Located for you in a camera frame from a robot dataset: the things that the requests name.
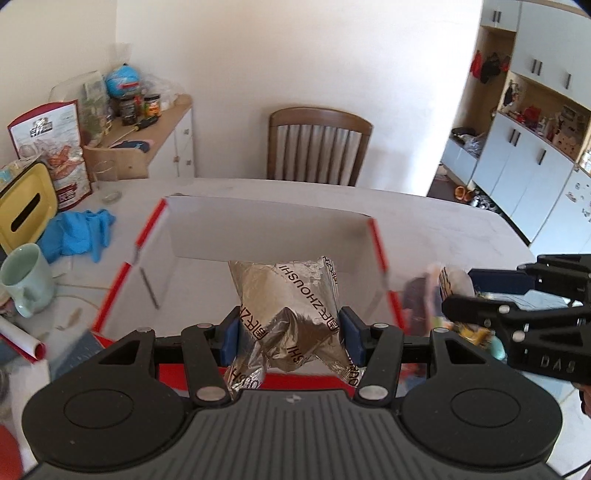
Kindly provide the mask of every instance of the red cloth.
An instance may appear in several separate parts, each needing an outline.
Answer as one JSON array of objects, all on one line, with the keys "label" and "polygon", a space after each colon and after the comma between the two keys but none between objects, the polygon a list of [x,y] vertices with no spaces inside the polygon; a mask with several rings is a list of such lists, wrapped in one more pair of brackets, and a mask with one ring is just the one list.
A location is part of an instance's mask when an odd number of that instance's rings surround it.
[{"label": "red cloth", "polygon": [[470,73],[474,75],[475,78],[480,80],[480,72],[482,71],[482,53],[480,50],[476,51],[474,55],[474,60],[472,60],[472,65],[470,65]]}]

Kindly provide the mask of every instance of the chair backrest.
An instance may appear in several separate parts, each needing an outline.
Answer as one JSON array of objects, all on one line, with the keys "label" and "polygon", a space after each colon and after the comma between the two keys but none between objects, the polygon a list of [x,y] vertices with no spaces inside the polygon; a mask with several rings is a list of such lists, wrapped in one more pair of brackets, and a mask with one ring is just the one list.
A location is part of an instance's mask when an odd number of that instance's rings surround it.
[{"label": "chair backrest", "polygon": [[326,108],[271,114],[267,178],[355,186],[374,126]]}]

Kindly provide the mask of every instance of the lid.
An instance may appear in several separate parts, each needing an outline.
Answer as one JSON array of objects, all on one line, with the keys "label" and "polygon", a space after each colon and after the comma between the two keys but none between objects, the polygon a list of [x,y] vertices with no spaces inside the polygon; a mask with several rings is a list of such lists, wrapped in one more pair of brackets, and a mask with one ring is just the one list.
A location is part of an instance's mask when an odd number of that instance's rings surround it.
[{"label": "lid", "polygon": [[35,161],[0,193],[0,246],[9,254],[36,242],[57,213],[57,196],[44,163]]}]

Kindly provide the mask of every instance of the cup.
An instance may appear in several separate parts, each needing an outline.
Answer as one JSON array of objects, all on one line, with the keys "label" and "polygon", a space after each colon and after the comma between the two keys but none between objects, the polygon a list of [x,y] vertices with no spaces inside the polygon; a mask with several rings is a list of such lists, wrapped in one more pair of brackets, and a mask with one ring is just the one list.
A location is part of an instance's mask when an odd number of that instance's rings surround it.
[{"label": "cup", "polygon": [[121,190],[117,183],[117,165],[113,160],[98,162],[93,168],[96,189],[103,203],[109,205],[121,198]]},{"label": "cup", "polygon": [[0,283],[26,318],[47,307],[56,291],[51,268],[37,244],[24,244],[10,252],[0,267]]}]

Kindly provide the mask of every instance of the white drawer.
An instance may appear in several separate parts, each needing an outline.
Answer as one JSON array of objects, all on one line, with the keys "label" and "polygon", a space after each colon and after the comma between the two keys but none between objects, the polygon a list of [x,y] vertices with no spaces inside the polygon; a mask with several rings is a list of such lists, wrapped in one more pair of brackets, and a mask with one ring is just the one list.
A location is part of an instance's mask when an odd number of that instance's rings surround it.
[{"label": "white drawer", "polygon": [[181,178],[192,179],[195,177],[195,159],[192,140],[193,137],[191,137],[191,141],[178,156],[178,176]]},{"label": "white drawer", "polygon": [[177,152],[183,152],[189,142],[193,142],[193,110],[190,109],[174,129]]}]

